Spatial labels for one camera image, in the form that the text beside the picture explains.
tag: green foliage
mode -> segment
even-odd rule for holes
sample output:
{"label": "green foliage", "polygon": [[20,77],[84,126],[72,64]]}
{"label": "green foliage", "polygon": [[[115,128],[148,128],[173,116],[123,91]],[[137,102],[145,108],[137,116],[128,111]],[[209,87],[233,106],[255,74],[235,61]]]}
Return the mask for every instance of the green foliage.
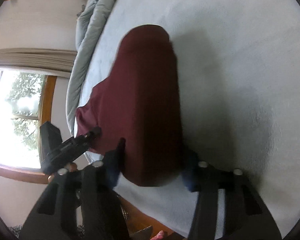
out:
{"label": "green foliage", "polygon": [[[12,84],[11,92],[6,99],[12,106],[14,114],[33,115],[31,111],[20,111],[18,100],[24,97],[32,97],[41,93],[44,76],[38,74],[20,73]],[[38,148],[36,129],[38,121],[30,119],[14,120],[14,132],[23,139],[23,143],[30,149]]]}

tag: maroon cloth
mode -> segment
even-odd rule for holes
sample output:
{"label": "maroon cloth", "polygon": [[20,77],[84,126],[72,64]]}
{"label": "maroon cloth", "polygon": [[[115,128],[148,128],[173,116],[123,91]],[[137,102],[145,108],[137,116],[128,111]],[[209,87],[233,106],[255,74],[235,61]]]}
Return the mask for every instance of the maroon cloth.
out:
{"label": "maroon cloth", "polygon": [[101,127],[94,152],[104,155],[126,139],[122,173],[136,185],[154,186],[176,174],[182,129],[177,59],[166,31],[157,25],[132,29],[109,77],[92,89],[76,117],[77,135]]}

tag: bed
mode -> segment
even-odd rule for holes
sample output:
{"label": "bed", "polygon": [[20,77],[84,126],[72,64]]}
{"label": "bed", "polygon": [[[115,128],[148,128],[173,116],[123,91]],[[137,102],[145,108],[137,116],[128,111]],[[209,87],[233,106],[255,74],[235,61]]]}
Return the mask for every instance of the bed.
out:
{"label": "bed", "polygon": [[[70,131],[76,133],[76,108],[109,75],[122,37],[138,25],[160,25],[178,58],[185,143],[216,168],[244,170],[285,236],[300,218],[298,2],[117,0],[107,11],[103,31],[98,29],[100,36],[93,37],[91,55],[78,42],[87,67],[76,68],[75,63],[69,83]],[[89,28],[93,30],[91,21],[82,42],[93,33]],[[90,162],[100,158],[86,156]],[[140,188],[121,176],[115,190],[187,236],[197,194],[188,192],[180,177],[163,187]],[[220,237],[222,229],[217,228]]]}

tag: silver bolt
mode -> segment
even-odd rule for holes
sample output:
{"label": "silver bolt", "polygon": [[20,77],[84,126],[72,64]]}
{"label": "silver bolt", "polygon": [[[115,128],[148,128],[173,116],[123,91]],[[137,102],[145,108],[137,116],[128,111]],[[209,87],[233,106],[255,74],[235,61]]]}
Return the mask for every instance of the silver bolt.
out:
{"label": "silver bolt", "polygon": [[240,170],[240,169],[234,169],[234,170],[233,170],[233,174],[234,174],[234,175],[237,175],[237,176],[241,176],[241,175],[243,174],[243,172],[242,172],[242,170]]}
{"label": "silver bolt", "polygon": [[91,164],[93,167],[101,167],[103,165],[103,161],[95,161]]}
{"label": "silver bolt", "polygon": [[198,166],[200,168],[207,168],[209,166],[209,163],[207,163],[207,162],[198,162]]}
{"label": "silver bolt", "polygon": [[62,168],[62,169],[58,170],[59,175],[65,175],[65,174],[67,174],[67,172],[68,172],[68,169],[65,169],[65,168]]}

